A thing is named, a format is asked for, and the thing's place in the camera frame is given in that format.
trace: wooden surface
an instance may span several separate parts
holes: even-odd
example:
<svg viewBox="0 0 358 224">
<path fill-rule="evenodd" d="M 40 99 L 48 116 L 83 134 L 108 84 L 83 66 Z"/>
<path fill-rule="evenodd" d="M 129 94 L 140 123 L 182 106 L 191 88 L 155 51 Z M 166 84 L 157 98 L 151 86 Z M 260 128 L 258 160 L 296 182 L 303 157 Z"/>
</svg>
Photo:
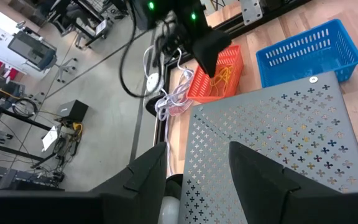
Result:
<svg viewBox="0 0 358 224">
<path fill-rule="evenodd" d="M 239 12 L 236 6 L 227 6 L 231 10 L 220 10 L 207 17 L 212 26 Z M 241 76 L 238 93 L 247 93 L 261 88 L 256 52 L 304 30 L 338 18 L 358 48 L 358 1 L 353 0 L 312 0 L 285 15 L 278 17 L 236 39 L 233 44 L 241 45 L 244 71 Z M 192 60 L 185 64 L 195 69 L 197 63 Z M 181 73 L 172 70 L 170 89 L 178 85 Z M 358 66 L 351 78 L 341 84 L 341 90 L 358 141 Z M 170 118 L 169 139 L 171 144 L 171 167 L 174 173 L 183 173 L 191 110 L 180 116 Z"/>
</svg>

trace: white cable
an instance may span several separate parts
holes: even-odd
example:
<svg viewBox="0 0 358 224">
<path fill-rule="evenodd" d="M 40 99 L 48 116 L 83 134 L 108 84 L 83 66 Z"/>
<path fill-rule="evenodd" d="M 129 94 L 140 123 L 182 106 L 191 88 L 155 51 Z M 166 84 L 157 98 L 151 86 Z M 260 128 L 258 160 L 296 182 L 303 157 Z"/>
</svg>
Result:
<svg viewBox="0 0 358 224">
<path fill-rule="evenodd" d="M 186 99 L 184 102 L 181 102 L 183 99 L 183 96 L 186 94 L 187 90 L 190 87 L 191 80 L 193 79 L 194 73 L 193 71 L 189 69 L 182 68 L 179 66 L 182 52 L 178 48 L 179 51 L 179 59 L 178 59 L 178 69 L 182 71 L 182 74 L 179 79 L 179 85 L 174 89 L 174 91 L 171 94 L 168 94 L 164 89 L 161 89 L 165 96 L 161 99 L 159 99 L 155 104 L 155 111 L 157 112 L 157 118 L 160 121 L 166 121 L 165 123 L 165 142 L 167 143 L 167 154 L 168 154 L 168 162 L 167 165 L 169 167 L 169 173 L 170 175 L 173 175 L 172 168 L 170 166 L 170 144 L 168 139 L 168 127 L 169 127 L 169 108 L 172 106 L 183 106 L 186 103 L 188 103 L 189 99 Z M 185 77 L 187 81 L 184 84 L 180 84 L 182 81 L 182 78 Z"/>
<path fill-rule="evenodd" d="M 146 76 L 146 78 L 149 78 L 149 75 L 147 74 L 147 71 L 146 71 L 146 54 L 152 48 L 154 48 L 154 45 L 151 45 L 150 47 L 148 47 L 143 54 L 143 69 L 144 69 L 144 75 Z"/>
</svg>

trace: orange plastic basket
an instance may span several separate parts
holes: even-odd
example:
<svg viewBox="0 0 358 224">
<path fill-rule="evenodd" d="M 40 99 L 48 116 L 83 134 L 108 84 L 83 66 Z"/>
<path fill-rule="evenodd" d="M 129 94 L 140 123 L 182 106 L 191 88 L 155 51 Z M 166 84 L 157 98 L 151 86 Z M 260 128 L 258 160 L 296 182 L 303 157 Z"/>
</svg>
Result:
<svg viewBox="0 0 358 224">
<path fill-rule="evenodd" d="M 217 82 L 216 87 L 212 87 L 211 81 L 215 78 L 219 78 L 216 77 L 216 75 L 218 75 L 219 71 L 224 67 L 231 68 L 227 84 L 225 82 Z M 186 94 L 187 98 L 200 103 L 208 103 L 233 96 L 236 94 L 243 67 L 244 62 L 242 61 L 240 46 L 230 45 L 219 53 L 218 62 L 216 63 L 216 72 L 213 78 L 205 74 L 200 66 L 197 67 L 190 88 Z"/>
</svg>

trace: white paper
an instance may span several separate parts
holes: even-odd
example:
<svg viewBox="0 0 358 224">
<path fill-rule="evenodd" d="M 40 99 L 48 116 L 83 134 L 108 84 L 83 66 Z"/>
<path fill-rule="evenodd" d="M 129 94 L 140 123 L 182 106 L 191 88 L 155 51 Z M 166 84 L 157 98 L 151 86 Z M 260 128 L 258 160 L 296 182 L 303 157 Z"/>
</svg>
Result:
<svg viewBox="0 0 358 224">
<path fill-rule="evenodd" d="M 45 152 L 52 143 L 54 143 L 57 139 L 57 130 L 56 127 L 53 126 L 52 129 L 47 133 L 47 135 L 42 139 L 42 144 L 44 148 L 42 149 Z"/>
<path fill-rule="evenodd" d="M 103 31 L 104 28 L 106 28 L 106 26 L 107 26 L 107 20 L 104 20 L 96 27 L 96 35 L 98 35 L 101 31 Z"/>
</svg>

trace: yellow wire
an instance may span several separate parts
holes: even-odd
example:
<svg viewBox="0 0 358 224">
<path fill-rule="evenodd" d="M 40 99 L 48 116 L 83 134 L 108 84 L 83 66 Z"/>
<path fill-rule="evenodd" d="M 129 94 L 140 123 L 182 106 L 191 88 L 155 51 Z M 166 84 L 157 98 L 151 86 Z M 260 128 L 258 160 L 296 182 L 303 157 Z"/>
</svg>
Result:
<svg viewBox="0 0 358 224">
<path fill-rule="evenodd" d="M 81 126 L 81 129 L 77 136 L 79 136 L 82 133 L 82 129 L 83 129 L 82 124 L 79 124 L 79 125 Z"/>
<path fill-rule="evenodd" d="M 216 96 L 219 96 L 218 84 L 222 80 L 224 81 L 224 87 L 223 87 L 223 94 L 224 94 L 224 92 L 226 91 L 227 85 L 229 84 L 229 79 L 230 79 L 230 76 L 231 76 L 232 69 L 233 69 L 232 66 L 223 67 L 223 68 L 220 69 L 219 73 L 209 83 L 211 85 L 211 91 L 209 91 L 209 96 L 212 93 L 213 87 L 215 87 L 215 89 L 216 89 L 216 91 L 218 93 Z"/>
<path fill-rule="evenodd" d="M 5 93 L 6 95 L 8 95 L 8 96 L 12 97 L 13 99 L 17 99 L 17 100 L 19 100 L 19 99 L 20 99 L 20 97 L 14 96 L 14 95 L 12 95 L 12 94 L 10 94 L 10 93 L 8 93 L 8 92 L 5 92 L 4 90 L 0 90 L 0 92 Z"/>
</svg>

